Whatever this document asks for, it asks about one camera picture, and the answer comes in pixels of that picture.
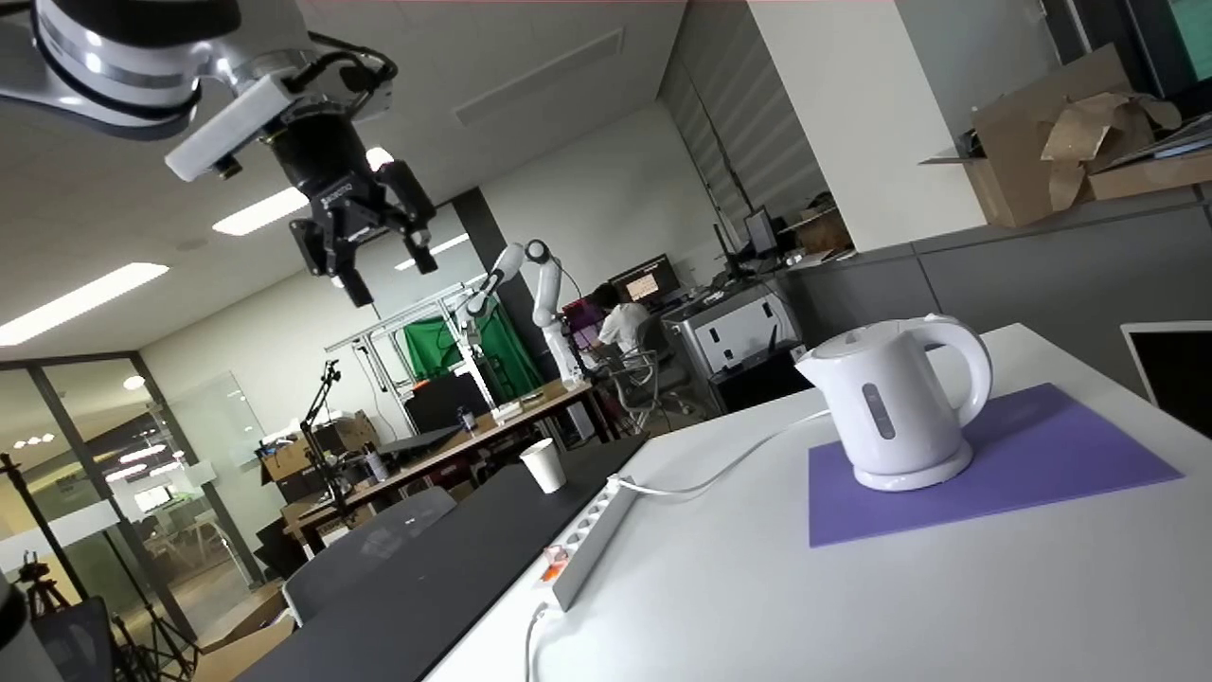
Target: purple mat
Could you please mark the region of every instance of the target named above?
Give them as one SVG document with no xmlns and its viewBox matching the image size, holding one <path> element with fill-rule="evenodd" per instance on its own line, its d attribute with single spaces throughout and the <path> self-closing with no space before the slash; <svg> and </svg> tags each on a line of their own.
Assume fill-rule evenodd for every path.
<svg viewBox="0 0 1212 682">
<path fill-rule="evenodd" d="M 1183 476 L 1132 434 L 1106 424 L 1055 385 L 993 396 L 964 429 L 978 459 L 964 475 L 917 492 L 863 490 L 842 443 L 810 452 L 810 547 L 899 535 L 934 523 L 998 516 L 1112 490 Z"/>
</svg>

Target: white table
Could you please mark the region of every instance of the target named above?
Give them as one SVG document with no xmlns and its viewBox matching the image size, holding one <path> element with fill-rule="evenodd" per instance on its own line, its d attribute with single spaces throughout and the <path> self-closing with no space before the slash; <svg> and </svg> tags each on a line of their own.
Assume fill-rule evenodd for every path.
<svg viewBox="0 0 1212 682">
<path fill-rule="evenodd" d="M 638 501 L 570 613 L 537 626 L 542 682 L 1208 682 L 1212 443 L 1026 324 L 986 333 L 996 395 L 1055 381 L 1183 480 L 808 547 L 808 419 L 691 501 Z M 933 357 L 959 395 L 954 357 Z M 690 483 L 822 395 L 650 440 L 630 464 Z M 435 682 L 522 679 L 535 564 Z"/>
</svg>

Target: kettle handle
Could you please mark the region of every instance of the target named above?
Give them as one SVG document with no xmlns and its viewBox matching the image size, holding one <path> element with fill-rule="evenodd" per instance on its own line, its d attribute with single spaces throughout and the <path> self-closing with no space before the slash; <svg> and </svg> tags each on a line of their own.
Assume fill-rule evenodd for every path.
<svg viewBox="0 0 1212 682">
<path fill-rule="evenodd" d="M 986 410 L 988 389 L 993 389 L 993 361 L 988 361 L 986 339 L 972 331 L 964 331 L 960 322 L 946 318 L 946 315 L 925 315 L 917 324 L 910 324 L 910 333 L 925 350 L 934 350 L 934 346 L 959 350 L 959 357 L 969 366 L 969 395 L 954 410 L 954 419 L 969 424 Z"/>
</svg>

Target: power strip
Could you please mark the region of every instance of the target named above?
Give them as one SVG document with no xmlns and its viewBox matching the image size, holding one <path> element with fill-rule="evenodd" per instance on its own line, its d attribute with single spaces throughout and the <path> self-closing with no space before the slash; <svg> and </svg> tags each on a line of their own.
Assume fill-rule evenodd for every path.
<svg viewBox="0 0 1212 682">
<path fill-rule="evenodd" d="M 614 531 L 637 504 L 637 492 L 623 490 L 617 476 L 574 516 L 570 531 L 554 547 L 554 557 L 542 572 L 546 602 L 570 608 L 578 587 L 603 559 Z"/>
</svg>

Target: person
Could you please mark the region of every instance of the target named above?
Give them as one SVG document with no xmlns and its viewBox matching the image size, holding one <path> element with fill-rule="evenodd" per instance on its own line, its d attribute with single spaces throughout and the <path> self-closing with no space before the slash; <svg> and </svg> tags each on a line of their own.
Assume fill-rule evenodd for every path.
<svg viewBox="0 0 1212 682">
<path fill-rule="evenodd" d="M 638 357 L 638 324 L 650 318 L 646 307 L 622 299 L 614 284 L 589 290 L 589 302 L 607 310 L 599 346 L 614 346 L 623 357 Z"/>
</svg>

